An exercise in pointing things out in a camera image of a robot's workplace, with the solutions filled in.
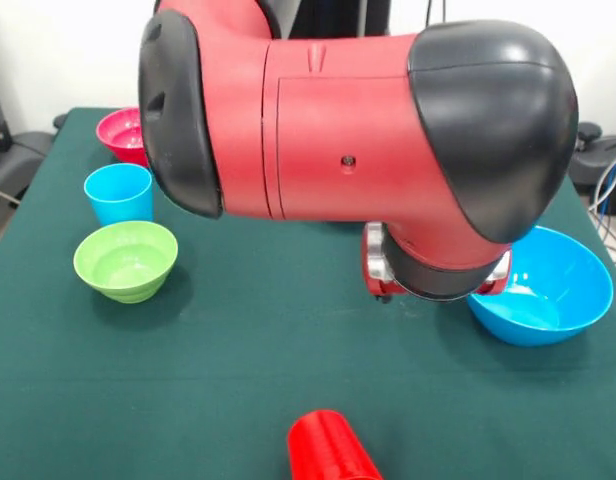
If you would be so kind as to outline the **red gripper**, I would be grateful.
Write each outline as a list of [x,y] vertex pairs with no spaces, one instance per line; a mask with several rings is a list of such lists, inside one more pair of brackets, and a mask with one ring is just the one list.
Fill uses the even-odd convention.
[[385,224],[369,222],[362,236],[362,267],[369,292],[384,302],[409,294],[447,302],[470,294],[497,295],[507,284],[512,251],[495,262],[474,269],[448,270],[427,265],[403,250]]

